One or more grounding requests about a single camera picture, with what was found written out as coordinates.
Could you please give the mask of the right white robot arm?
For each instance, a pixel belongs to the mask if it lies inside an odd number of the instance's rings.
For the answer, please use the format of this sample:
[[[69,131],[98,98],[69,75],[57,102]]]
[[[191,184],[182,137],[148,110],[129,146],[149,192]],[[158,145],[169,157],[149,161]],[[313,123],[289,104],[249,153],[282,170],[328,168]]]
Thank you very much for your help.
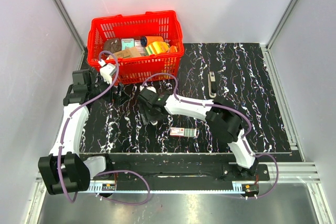
[[[137,100],[145,124],[168,115],[183,115],[206,122],[212,136],[229,146],[241,178],[250,180],[257,175],[258,160],[246,140],[251,123],[241,112],[224,106],[223,98],[199,100],[169,92],[158,94],[154,87],[141,87]]]

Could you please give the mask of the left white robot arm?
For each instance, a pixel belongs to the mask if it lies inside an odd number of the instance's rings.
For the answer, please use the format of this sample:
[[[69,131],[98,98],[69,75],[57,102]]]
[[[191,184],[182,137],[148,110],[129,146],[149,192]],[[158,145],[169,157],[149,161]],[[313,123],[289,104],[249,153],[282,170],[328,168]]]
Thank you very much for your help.
[[[39,172],[50,195],[86,191],[95,176],[104,180],[112,177],[114,168],[105,156],[83,161],[79,157],[79,145],[91,104],[101,98],[113,101],[112,86],[117,74],[112,64],[100,69],[96,83],[92,82],[88,69],[72,73],[73,83],[63,99],[64,111],[56,142],[49,154],[38,161]]]

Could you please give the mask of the white black stapler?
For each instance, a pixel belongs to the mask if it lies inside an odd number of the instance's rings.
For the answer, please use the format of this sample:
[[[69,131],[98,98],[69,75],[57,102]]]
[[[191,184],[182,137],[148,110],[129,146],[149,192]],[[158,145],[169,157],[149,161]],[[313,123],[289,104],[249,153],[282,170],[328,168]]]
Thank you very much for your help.
[[[209,96],[211,98],[215,98],[217,95],[217,84],[216,84],[216,78],[215,73],[213,71],[210,71],[208,74],[208,91]]]

